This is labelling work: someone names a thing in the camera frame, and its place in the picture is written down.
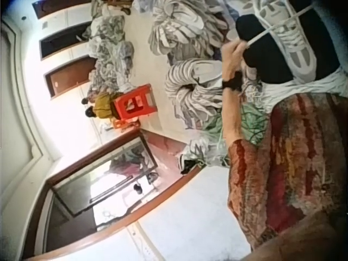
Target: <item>tiled floor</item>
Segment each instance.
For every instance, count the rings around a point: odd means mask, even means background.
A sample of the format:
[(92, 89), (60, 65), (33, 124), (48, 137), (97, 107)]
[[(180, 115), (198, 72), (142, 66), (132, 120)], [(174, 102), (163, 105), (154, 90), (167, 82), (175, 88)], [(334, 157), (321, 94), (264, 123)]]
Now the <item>tiled floor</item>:
[(169, 69), (167, 57), (155, 56), (147, 43), (152, 17), (132, 10), (125, 20), (126, 40), (132, 42), (135, 50), (131, 83), (136, 86), (150, 83), (158, 108), (158, 113), (140, 119), (141, 128), (188, 143), (190, 139), (184, 124), (174, 117), (173, 106), (164, 91), (165, 76)]

